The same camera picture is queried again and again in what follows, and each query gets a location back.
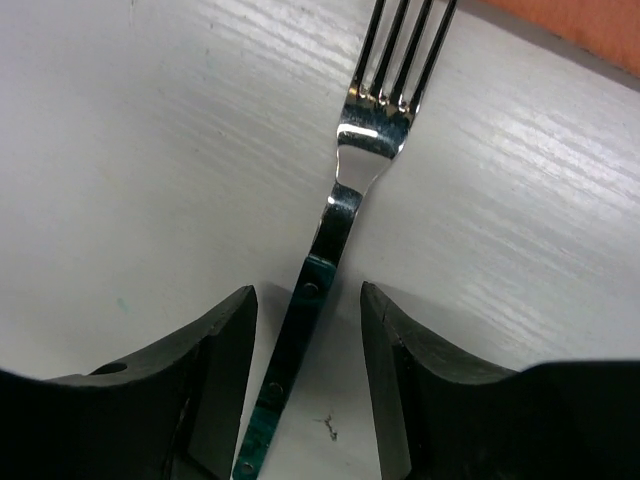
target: fork handle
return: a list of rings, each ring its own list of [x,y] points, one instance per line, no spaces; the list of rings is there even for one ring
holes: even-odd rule
[[[333,283],[362,195],[336,182],[302,264],[293,296],[251,414],[234,480],[258,477]]]

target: white wooden surface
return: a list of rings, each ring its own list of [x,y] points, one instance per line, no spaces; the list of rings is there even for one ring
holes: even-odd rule
[[[509,367],[640,356],[640,80],[461,4],[262,478],[379,478],[363,279]],[[0,366],[87,372],[251,283],[252,404],[332,184],[371,7],[2,2]],[[328,414],[337,442],[315,421]]]

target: cutlery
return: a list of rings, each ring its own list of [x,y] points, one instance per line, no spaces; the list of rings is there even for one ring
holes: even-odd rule
[[[358,208],[375,179],[402,151],[456,8],[449,0],[412,95],[403,93],[433,0],[423,0],[393,86],[385,81],[410,0],[400,0],[371,84],[365,72],[384,10],[376,0],[337,129],[336,181],[311,250],[302,264],[258,400],[233,470],[234,480],[258,477],[325,304]]]

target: orange wooden board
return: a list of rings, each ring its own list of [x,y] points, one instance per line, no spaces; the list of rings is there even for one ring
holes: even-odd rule
[[[640,76],[640,0],[485,0]]]

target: green paint spot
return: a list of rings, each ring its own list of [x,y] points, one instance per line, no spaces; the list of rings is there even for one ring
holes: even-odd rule
[[[118,304],[118,308],[120,310],[122,310],[124,313],[129,313],[129,305],[127,305],[127,302],[125,302],[124,299],[118,298],[118,300],[116,300],[116,303]]]

